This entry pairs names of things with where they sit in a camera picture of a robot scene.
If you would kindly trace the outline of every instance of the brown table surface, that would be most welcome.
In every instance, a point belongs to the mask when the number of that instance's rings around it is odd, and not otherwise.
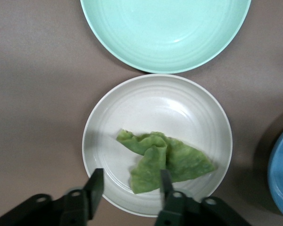
[[[81,143],[96,103],[117,84],[147,74],[112,56],[79,0],[0,0],[0,216],[26,198],[53,199],[88,179]],[[211,92],[233,132],[233,156],[213,195],[254,226],[283,226],[266,166],[283,130],[283,0],[253,0],[230,45],[177,75]],[[102,199],[89,225],[153,225]]]

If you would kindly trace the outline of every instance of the green fabric piece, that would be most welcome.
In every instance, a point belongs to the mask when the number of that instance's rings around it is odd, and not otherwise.
[[[143,155],[131,171],[131,188],[135,194],[160,187],[160,170],[169,170],[172,182],[198,178],[215,170],[214,165],[200,150],[161,132],[134,135],[122,130],[117,141],[131,151]]]
[[[123,144],[126,148],[131,151],[144,155],[145,151],[150,147],[165,147],[166,143],[162,137],[158,136],[156,133],[152,134],[142,134],[140,136],[135,136],[132,132],[121,130],[117,136],[117,141]]]
[[[166,148],[148,148],[137,167],[131,171],[131,189],[135,194],[160,187],[160,170],[166,168]]]

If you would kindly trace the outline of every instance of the plate rim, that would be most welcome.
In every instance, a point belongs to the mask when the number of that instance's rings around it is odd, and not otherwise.
[[[208,194],[209,196],[214,192],[216,191],[216,189],[220,186],[220,184],[222,183],[222,181],[224,180],[227,172],[228,172],[228,169],[229,169],[229,166],[230,166],[230,163],[231,163],[231,160],[232,160],[232,156],[233,156],[233,133],[232,133],[232,128],[231,128],[231,125],[230,125],[230,122],[228,120],[228,117],[223,109],[223,107],[220,105],[220,103],[217,101],[217,99],[209,92],[207,91],[204,87],[202,87],[201,85],[199,85],[198,83],[192,81],[192,80],[189,80],[187,78],[184,78],[184,77],[181,77],[181,76],[178,76],[178,75],[173,75],[173,74],[144,74],[144,75],[140,75],[140,76],[137,76],[137,77],[133,77],[131,79],[128,79],[128,80],[125,80],[121,83],[119,83],[118,85],[116,85],[114,88],[112,88],[111,90],[109,90],[98,102],[97,104],[94,106],[94,108],[92,109],[87,121],[86,121],[86,124],[85,124],[85,127],[84,127],[84,130],[83,130],[83,138],[82,138],[82,156],[83,156],[83,163],[84,163],[84,168],[85,168],[85,171],[88,175],[88,177],[91,176],[89,170],[88,170],[88,166],[87,166],[87,163],[86,163],[86,159],[85,159],[85,155],[84,155],[84,141],[85,141],[85,138],[86,138],[86,131],[89,127],[89,123],[90,123],[90,120],[92,118],[92,116],[95,114],[97,108],[101,105],[101,103],[106,99],[106,97],[108,97],[110,94],[112,94],[115,90],[119,89],[120,87],[122,87],[123,85],[125,84],[128,84],[130,82],[134,82],[136,80],[142,80],[142,79],[146,79],[146,78],[150,78],[150,77],[166,77],[166,78],[173,78],[173,79],[178,79],[178,80],[181,80],[181,81],[184,81],[184,82],[187,82],[193,86],[196,86],[197,88],[201,89],[203,92],[205,92],[207,95],[209,95],[209,97],[214,101],[215,104],[217,104],[218,106],[218,109],[221,111],[222,115],[224,116],[224,119],[225,119],[225,122],[226,122],[226,127],[228,129],[228,132],[229,132],[229,138],[230,138],[230,150],[229,150],[229,158],[226,162],[226,167],[225,167],[225,170],[224,170],[224,173],[221,177],[221,179],[219,180],[219,182],[214,186],[214,189],[212,189],[212,191]],[[118,205],[117,203],[113,202],[110,198],[108,198],[106,195],[105,195],[105,192],[103,193],[102,195],[109,203],[111,203],[112,205],[116,206],[117,208],[125,211],[125,212],[128,212],[128,213],[131,213],[131,214],[134,214],[134,215],[137,215],[137,216],[142,216],[142,217],[150,217],[150,218],[156,218],[158,215],[157,214],[142,214],[142,213],[137,213],[137,212],[134,212],[134,211],[131,211],[129,209],[126,209],[120,205]]]
[[[215,53],[213,54],[211,57],[207,58],[206,60],[202,61],[201,63],[198,63],[196,65],[193,66],[189,66],[189,67],[185,67],[182,69],[178,69],[178,70],[155,70],[155,69],[150,69],[150,68],[146,68],[146,67],[142,67],[142,66],[138,66],[137,64],[133,64],[130,61],[128,61],[128,59],[125,59],[121,56],[119,56],[116,52],[114,52],[101,38],[101,36],[97,33],[96,29],[94,29],[92,22],[86,12],[86,8],[85,8],[85,2],[86,0],[80,0],[81,2],[81,6],[82,6],[82,10],[83,10],[83,14],[85,16],[85,19],[89,25],[89,27],[91,28],[93,34],[95,35],[95,37],[98,39],[98,41],[105,47],[106,50],[108,50],[108,52],[110,54],[112,54],[114,57],[116,57],[118,60],[120,60],[121,62],[125,63],[126,65],[133,67],[135,69],[141,70],[143,72],[148,72],[148,73],[160,73],[160,74],[173,74],[173,73],[182,73],[182,72],[186,72],[186,71],[190,71],[192,69],[195,69],[197,67],[200,67],[204,64],[206,64],[207,62],[211,61],[213,58],[215,58],[216,56],[218,56],[235,38],[235,36],[237,35],[237,33],[239,32],[239,30],[241,29],[245,18],[248,14],[248,11],[250,9],[250,5],[251,5],[251,0],[246,0],[246,8],[244,8],[244,13],[243,16],[241,17],[240,23],[238,24],[236,30],[232,33],[231,37],[229,38],[229,40]]]

